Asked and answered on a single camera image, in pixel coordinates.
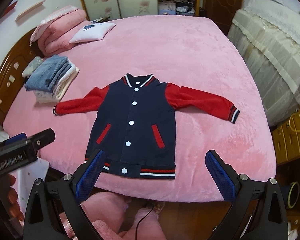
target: jacket collar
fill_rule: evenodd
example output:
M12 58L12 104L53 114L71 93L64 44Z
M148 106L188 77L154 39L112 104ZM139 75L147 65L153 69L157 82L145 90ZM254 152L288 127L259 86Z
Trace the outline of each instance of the jacket collar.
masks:
M122 77L123 82L129 87L144 87L156 80L154 75L134 77L127 73Z

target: bed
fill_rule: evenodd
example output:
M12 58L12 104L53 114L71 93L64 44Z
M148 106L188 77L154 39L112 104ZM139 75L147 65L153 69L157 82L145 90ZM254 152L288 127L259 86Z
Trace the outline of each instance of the bed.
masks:
M139 16L113 22L117 26L103 40L83 43L60 54L80 68L63 101L82 98L93 87L105 87L126 73L152 73L161 82L221 95L241 113L233 125L195 108L177 111L174 180L129 179L101 173L96 187L163 201L221 201L204 164L210 149L251 179L267 181L275 176L275 153L258 89L234 45L211 20ZM53 104L38 104L34 94L25 91L22 69L39 53L35 44L29 48L31 33L11 49L0 68L0 124L10 136L52 128L55 142L43 148L39 156L54 170L72 173L84 162L96 112L56 117ZM20 82L9 81L11 75Z
M250 0L228 33L258 87L269 126L300 108L300 15L271 0Z

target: screw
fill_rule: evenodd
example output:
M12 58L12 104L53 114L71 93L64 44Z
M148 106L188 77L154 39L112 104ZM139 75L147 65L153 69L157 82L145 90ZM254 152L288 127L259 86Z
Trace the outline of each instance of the screw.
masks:
M271 179L270 179L270 182L271 182L273 185L277 184L277 180L274 179L274 178L271 178Z
M248 176L246 174L240 174L239 178L242 180L247 180Z
M71 177L72 177L71 174L66 174L66 175L63 176L63 179L64 180L69 180L69 179L71 179Z
M39 185L41 182L42 182L42 179L36 179L36 180L34 181L34 184Z

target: lace bedspread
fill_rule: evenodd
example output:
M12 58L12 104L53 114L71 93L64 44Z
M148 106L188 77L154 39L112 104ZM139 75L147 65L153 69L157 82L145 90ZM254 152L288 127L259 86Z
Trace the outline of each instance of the lace bedspread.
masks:
M250 0L244 10L277 26L300 45L300 15L271 0Z

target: red sleeve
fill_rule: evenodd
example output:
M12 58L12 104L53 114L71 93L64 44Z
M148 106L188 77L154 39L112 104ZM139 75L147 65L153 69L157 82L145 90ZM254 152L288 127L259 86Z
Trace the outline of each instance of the red sleeve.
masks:
M73 99L56 104L52 112L55 115L63 115L96 111L101 106L108 90L109 86L106 86L103 89L95 87L84 98Z
M167 84L165 96L174 109L196 106L208 114L232 123L235 123L240 113L232 102L221 96L192 88L179 87L171 83Z

